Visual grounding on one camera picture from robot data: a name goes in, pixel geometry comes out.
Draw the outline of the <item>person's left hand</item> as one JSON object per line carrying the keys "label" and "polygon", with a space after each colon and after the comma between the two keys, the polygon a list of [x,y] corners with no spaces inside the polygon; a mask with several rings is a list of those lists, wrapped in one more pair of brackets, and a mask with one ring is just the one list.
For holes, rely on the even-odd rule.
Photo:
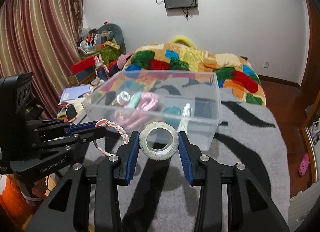
{"label": "person's left hand", "polygon": [[42,178],[34,183],[20,183],[20,190],[26,202],[31,205],[39,205],[45,199],[47,191],[46,179]]}

